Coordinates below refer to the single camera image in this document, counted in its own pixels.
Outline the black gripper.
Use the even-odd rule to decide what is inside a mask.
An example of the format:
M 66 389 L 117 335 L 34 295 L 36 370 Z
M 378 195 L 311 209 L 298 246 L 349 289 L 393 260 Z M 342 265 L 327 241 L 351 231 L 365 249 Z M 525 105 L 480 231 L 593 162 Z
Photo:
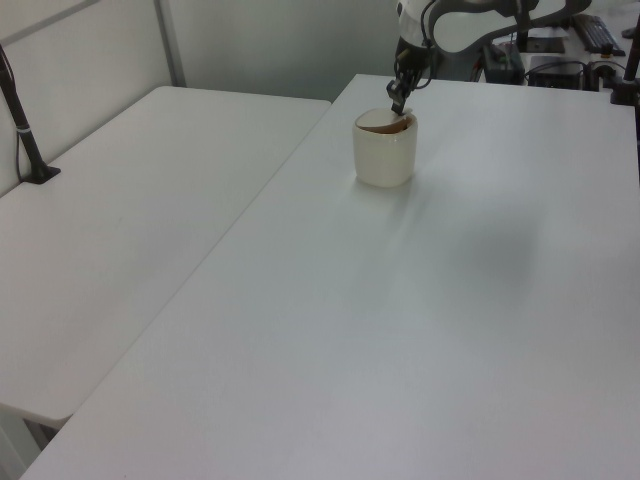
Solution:
M 428 85 L 427 72 L 431 66 L 431 49 L 429 46 L 416 46 L 403 38 L 397 43 L 394 72 L 396 78 L 391 80 L 386 91 L 392 101 L 391 110 L 397 115 L 404 114 L 405 103 L 415 89 Z

